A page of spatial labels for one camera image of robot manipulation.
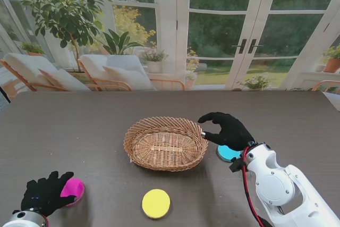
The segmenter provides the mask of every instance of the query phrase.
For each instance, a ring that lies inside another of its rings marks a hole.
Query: black glove
[[[74,202],[75,196],[60,197],[66,182],[73,175],[73,172],[66,172],[58,178],[58,171],[54,171],[48,179],[40,178],[38,182],[29,181],[21,202],[21,210],[36,208],[40,214],[47,217],[57,209]]]
[[[218,145],[228,146],[235,151],[242,151],[247,147],[249,141],[255,141],[242,122],[230,114],[221,112],[209,113],[198,120],[199,123],[206,121],[212,121],[212,123],[221,126],[219,134],[205,131],[205,138]]]

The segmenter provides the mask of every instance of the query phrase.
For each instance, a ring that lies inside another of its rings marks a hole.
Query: door handle
[[[255,45],[255,43],[256,43],[256,39],[251,40],[251,44],[250,44],[248,53],[252,53],[254,47],[263,47],[263,45]]]
[[[246,43],[246,39],[243,39],[241,45],[232,45],[232,47],[239,47],[240,48],[239,53],[243,53],[245,43]]]

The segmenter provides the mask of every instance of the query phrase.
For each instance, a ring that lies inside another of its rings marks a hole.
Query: table
[[[340,114],[321,93],[28,92],[0,115],[0,224],[19,209],[27,181],[58,170],[74,171],[86,195],[50,216],[52,227],[258,226],[240,175],[217,158],[216,145],[197,167],[177,173],[138,167],[124,151],[124,134],[140,119],[196,121],[212,111],[236,116],[257,141],[271,145],[281,166],[300,168],[340,216]],[[212,123],[202,128],[219,131]],[[158,221],[141,212],[143,195],[154,188],[172,200],[170,214]]]

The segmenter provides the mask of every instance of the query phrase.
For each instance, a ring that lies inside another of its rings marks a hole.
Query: yellow leaves
[[[194,72],[197,69],[199,63],[200,63],[200,60],[198,60],[196,58],[187,59],[186,60],[186,70],[190,70],[191,72]]]
[[[146,29],[137,22],[137,17],[141,14],[135,7],[114,6],[114,16],[116,23],[116,30],[118,35],[128,31],[131,37],[130,41],[138,42],[144,45],[150,36],[153,36],[156,32],[150,30],[148,33]]]
[[[197,57],[196,52],[191,49],[191,46],[188,47],[188,54],[187,54],[187,56],[195,56],[195,57]]]

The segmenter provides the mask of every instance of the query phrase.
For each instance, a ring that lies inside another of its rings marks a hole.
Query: lawn
[[[195,85],[223,85],[229,76],[230,66],[208,65],[205,72],[199,72]],[[278,87],[291,66],[251,65],[244,79],[268,72],[270,87]]]

